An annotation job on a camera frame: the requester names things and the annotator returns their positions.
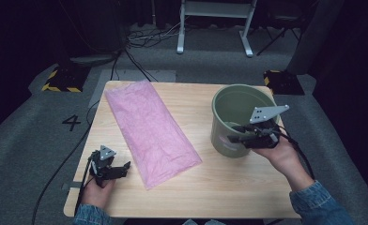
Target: metal stand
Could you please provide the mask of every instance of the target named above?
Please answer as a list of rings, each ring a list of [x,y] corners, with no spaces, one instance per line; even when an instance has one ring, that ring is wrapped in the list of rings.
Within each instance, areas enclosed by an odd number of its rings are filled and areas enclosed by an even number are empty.
[[[192,2],[181,0],[180,12],[180,32],[178,34],[177,53],[184,53],[185,36],[185,16],[210,16],[210,17],[230,17],[246,18],[245,30],[239,31],[243,48],[248,57],[253,56],[249,40],[247,38],[249,26],[251,25],[254,9],[257,0],[252,0],[251,4],[213,3],[213,2]]]

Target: denim jacket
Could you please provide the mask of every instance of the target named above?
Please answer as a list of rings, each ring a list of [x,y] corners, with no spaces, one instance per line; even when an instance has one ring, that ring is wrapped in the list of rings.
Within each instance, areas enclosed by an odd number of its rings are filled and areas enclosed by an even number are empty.
[[[318,181],[304,190],[290,192],[289,197],[295,212],[300,214],[304,225],[354,224],[346,210],[330,196]],[[73,224],[110,225],[112,220],[98,207],[81,204]]]

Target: pink bag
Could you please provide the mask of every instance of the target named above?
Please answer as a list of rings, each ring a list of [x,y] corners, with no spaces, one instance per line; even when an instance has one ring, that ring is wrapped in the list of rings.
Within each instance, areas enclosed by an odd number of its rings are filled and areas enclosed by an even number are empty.
[[[202,162],[150,82],[106,90],[105,96],[146,189]]]

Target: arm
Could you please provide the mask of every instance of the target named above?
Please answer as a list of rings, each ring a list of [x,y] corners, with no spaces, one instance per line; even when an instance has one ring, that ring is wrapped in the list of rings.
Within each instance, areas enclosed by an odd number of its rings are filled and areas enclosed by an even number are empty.
[[[273,149],[253,151],[267,158],[286,177],[292,188],[289,194],[292,206],[303,224],[353,224],[346,210],[304,170],[298,153],[287,139],[281,137]]]
[[[115,180],[110,180],[107,181],[104,188],[101,188],[94,179],[91,179],[84,189],[84,196],[73,220],[73,225],[112,224],[112,220],[105,213],[104,208],[114,189],[114,184]]]

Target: green bucket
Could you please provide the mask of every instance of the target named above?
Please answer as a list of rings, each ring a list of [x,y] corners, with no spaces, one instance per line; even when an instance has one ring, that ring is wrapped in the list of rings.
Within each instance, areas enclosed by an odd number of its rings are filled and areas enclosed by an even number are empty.
[[[249,154],[242,143],[231,143],[227,136],[254,135],[241,133],[231,127],[248,125],[254,107],[276,106],[274,100],[262,91],[245,84],[233,84],[219,90],[212,101],[213,124],[211,142],[214,148],[229,158],[241,158]]]

